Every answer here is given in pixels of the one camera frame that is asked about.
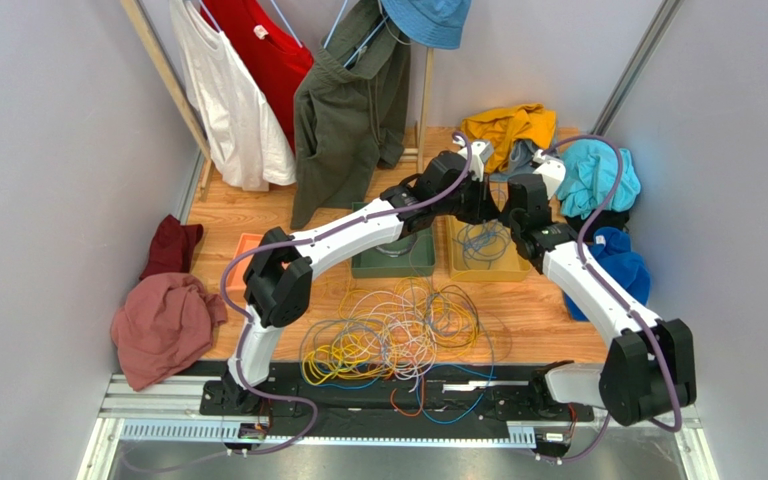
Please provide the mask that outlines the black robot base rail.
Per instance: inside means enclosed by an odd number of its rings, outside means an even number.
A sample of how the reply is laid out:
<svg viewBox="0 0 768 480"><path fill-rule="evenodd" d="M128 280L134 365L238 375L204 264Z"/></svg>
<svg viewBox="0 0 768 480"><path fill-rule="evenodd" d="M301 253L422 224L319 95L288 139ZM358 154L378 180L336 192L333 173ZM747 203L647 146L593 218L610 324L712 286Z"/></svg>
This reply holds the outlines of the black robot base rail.
<svg viewBox="0 0 768 480"><path fill-rule="evenodd" d="M553 401L534 364L431 368L421 381L373 379L315 386L295 363L271 365L263 397L231 392L227 368L203 361L135 391L120 375L108 384L92 454L123 445L198 444L210 454L248 456L295 446L513 449L560 461L586 448L640 448L682 460L697 449L694 425L669 433L649 422L606 423L604 412Z"/></svg>

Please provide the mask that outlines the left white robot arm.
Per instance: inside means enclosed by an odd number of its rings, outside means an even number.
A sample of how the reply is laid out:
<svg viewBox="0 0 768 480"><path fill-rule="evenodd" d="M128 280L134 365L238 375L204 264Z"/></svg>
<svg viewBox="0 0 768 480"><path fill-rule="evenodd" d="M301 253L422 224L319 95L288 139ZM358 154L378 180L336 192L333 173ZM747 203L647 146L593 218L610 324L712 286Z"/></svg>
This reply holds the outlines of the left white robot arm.
<svg viewBox="0 0 768 480"><path fill-rule="evenodd" d="M223 383L231 392L263 397L278 340L308 309L313 282L337 264L367 250L431 227L441 216L465 223L499 212L484 183L481 144L444 150L426 169L385 190L361 209L322 227L292 234L269 230L259 245L231 260L219 282L226 306L245 318Z"/></svg>

